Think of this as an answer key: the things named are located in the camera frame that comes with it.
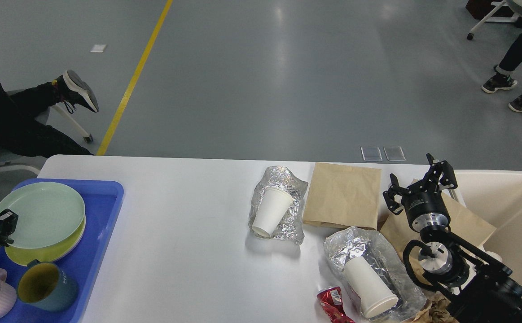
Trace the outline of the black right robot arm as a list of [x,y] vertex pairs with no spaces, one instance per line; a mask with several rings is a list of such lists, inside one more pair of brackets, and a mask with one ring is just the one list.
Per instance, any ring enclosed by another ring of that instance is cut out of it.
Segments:
[[390,174],[382,193],[389,211],[405,211],[410,229],[420,235],[403,251],[408,276],[447,298],[447,311],[460,323],[522,323],[522,286],[511,278],[513,270],[452,232],[442,191],[458,187],[454,168],[426,157],[430,167],[421,180],[402,187]]

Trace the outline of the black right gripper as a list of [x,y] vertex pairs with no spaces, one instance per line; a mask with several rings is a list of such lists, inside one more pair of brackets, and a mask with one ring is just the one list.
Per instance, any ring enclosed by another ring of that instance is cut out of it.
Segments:
[[[439,161],[430,153],[426,154],[429,170],[425,176],[416,182],[419,193],[412,194],[409,188],[399,185],[398,178],[390,174],[390,185],[382,193],[386,206],[394,215],[406,211],[409,227],[420,233],[427,227],[447,227],[450,224],[450,215],[442,198],[442,190],[458,188],[454,168],[447,160]],[[402,202],[395,200],[402,197]]]

